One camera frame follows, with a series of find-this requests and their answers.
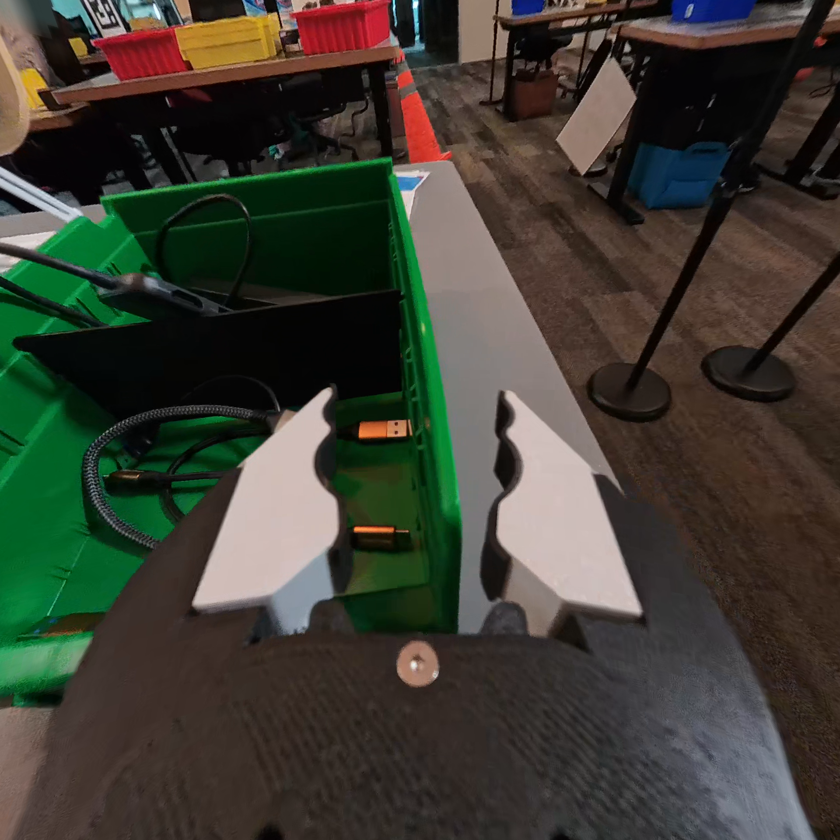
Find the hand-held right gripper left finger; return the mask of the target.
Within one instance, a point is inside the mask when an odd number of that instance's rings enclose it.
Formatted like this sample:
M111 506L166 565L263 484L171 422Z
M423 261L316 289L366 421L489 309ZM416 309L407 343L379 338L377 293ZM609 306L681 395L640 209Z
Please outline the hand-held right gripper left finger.
M266 610L280 635L346 591L353 570L345 504L333 486L338 390L329 385L240 465L203 576L197 613Z

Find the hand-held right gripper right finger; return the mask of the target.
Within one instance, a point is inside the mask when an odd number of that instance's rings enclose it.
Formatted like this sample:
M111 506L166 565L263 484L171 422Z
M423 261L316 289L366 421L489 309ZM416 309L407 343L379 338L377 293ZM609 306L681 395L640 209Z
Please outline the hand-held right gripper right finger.
M532 637L578 616L638 624L644 610L600 476L515 392L500 391L494 472L480 559L487 598L519 608Z

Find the green plastic bin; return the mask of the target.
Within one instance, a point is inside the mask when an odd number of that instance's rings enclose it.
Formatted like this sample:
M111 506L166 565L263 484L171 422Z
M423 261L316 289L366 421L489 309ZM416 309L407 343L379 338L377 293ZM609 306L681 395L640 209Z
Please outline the green plastic bin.
M402 390L335 403L333 486L353 542L339 596L362 631L454 632L462 543L455 458L424 281L389 161L108 196L97 222L76 218L37 234L35 245L16 235L2 243L112 276L160 278L154 242L163 222L212 193L242 201L254 225L233 312L402 293ZM222 303L244 249L233 205L200 209L166 239L169 282ZM103 328L159 321L109 306L83 279L10 261L2 277ZM151 548L306 403L283 407L268 386L245 378L261 407L242 396L186 396L118 419L13 346L25 335L93 328L3 289L1 325L2 697L26 705L62 692Z

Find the dark grey USB hub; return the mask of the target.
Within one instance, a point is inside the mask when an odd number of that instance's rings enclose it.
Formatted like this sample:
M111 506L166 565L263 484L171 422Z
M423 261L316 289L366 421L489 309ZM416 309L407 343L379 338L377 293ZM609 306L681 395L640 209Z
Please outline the dark grey USB hub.
M1 253L83 279L106 293L105 302L109 306L148 320L185 316L214 317L230 312L228 307L218 302L141 272L112 276L43 254L36 249L9 243L1 244ZM1 278L1 287L36 309L78 327L96 329L106 326L105 322L90 314L37 295L5 277Z

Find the blue-striped clear plastic bag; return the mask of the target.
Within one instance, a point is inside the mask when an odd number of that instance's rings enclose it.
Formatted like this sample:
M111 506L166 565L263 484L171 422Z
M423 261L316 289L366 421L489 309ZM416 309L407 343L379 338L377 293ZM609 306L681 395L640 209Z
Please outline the blue-striped clear plastic bag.
M394 170L397 187L405 207L406 217L410 220L417 193L431 175L429 170Z

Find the blue storage tote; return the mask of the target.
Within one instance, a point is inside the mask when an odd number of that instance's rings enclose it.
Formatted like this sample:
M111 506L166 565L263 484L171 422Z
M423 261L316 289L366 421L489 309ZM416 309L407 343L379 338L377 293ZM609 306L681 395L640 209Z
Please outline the blue storage tote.
M627 190L650 210L703 207L730 155L729 147L720 142L697 142L684 150L641 143Z

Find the grey flat board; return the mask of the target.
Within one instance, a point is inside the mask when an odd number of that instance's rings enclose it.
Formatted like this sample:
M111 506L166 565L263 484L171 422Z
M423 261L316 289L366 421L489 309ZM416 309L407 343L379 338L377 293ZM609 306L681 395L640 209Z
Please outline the grey flat board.
M585 176L605 152L637 94L615 58L607 58L556 138L573 175Z

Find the orange traffic cone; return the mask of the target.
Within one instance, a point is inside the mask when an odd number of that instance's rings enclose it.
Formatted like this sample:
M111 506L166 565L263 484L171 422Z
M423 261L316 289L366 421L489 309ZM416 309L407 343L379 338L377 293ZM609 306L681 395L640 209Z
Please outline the orange traffic cone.
M412 164L450 161L451 152L443 152L417 90L411 69L402 49L395 64L396 84L400 96L408 160Z

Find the brown bag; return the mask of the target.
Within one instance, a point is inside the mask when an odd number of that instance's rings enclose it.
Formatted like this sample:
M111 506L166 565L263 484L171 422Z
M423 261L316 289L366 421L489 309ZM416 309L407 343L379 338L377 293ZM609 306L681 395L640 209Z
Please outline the brown bag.
M511 121L519 122L551 114L559 85L553 69L519 69L511 83Z

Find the wooden workbench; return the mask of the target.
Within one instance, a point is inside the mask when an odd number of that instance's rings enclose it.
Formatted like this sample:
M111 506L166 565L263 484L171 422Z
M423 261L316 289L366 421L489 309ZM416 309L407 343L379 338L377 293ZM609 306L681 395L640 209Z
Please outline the wooden workbench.
M339 71L367 73L374 111L380 156L390 160L394 153L385 73L397 62L401 51L389 42L315 56L266 59L207 70L190 70L169 75L119 80L114 73L94 77L51 96L61 106L84 103L109 125L143 137L155 162L169 183L187 183L181 163L163 135L164 129L195 125L208 128L213 122L231 130L257 118L282 111L282 82L312 73L335 75Z

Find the yellow plastic bin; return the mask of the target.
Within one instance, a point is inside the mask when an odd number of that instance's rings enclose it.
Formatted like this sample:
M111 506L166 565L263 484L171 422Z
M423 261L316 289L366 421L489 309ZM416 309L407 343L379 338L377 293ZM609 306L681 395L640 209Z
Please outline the yellow plastic bin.
M278 14L230 17L175 28L184 61L193 70L229 67L277 57Z

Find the red plastic bin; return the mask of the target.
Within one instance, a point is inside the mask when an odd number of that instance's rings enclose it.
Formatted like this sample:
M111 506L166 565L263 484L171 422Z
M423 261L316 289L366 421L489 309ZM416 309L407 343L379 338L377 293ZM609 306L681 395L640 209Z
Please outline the red plastic bin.
M101 51L111 71L121 81L189 71L176 34L180 27L148 29L95 38L91 45Z
M320 56L372 49L391 37L390 3L316 3L291 14L303 53Z

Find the framed marker poster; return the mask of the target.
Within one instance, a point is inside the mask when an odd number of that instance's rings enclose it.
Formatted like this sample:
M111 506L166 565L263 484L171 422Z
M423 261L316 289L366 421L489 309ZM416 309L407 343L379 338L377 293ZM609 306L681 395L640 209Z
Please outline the framed marker poster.
M93 27L100 39L126 35L130 32L123 18L119 1L88 1L80 2L86 10Z

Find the blue plastic bin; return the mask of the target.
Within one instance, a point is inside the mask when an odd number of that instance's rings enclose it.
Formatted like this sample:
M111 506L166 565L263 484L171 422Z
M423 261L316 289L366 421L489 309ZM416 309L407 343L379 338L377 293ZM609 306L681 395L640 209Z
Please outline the blue plastic bin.
M672 1L671 21L676 24L705 25L740 22L747 19L756 1Z

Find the black stanchion post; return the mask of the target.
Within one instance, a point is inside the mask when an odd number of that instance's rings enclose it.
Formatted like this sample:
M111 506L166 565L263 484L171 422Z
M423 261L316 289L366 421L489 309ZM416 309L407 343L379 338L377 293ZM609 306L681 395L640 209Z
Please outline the black stanchion post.
M795 376L790 366L774 355L774 351L838 275L839 254L836 254L758 349L730 345L706 355L700 369L709 383L744 401L776 403L790 397L796 385Z
M732 209L742 177L759 152L784 104L795 74L804 65L806 53L813 48L833 6L834 2L830 1L812 2L756 120L734 147L699 234L637 361L634 364L608 364L591 376L587 393L604 413L625 422L645 423L659 419L670 408L669 384L649 369L649 363Z

